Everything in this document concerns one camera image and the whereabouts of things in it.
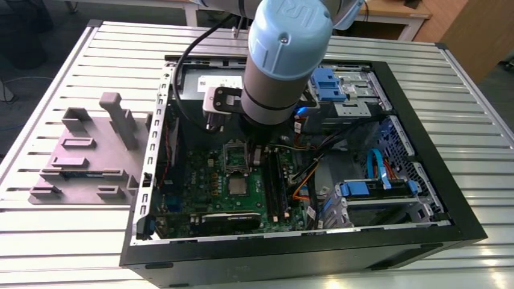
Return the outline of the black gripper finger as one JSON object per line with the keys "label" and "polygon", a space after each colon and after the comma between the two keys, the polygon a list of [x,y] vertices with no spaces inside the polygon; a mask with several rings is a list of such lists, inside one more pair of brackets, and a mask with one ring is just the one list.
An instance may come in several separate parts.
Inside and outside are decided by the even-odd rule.
{"label": "black gripper finger", "polygon": [[249,153],[249,165],[261,167],[266,163],[267,147],[259,144],[253,144]]}

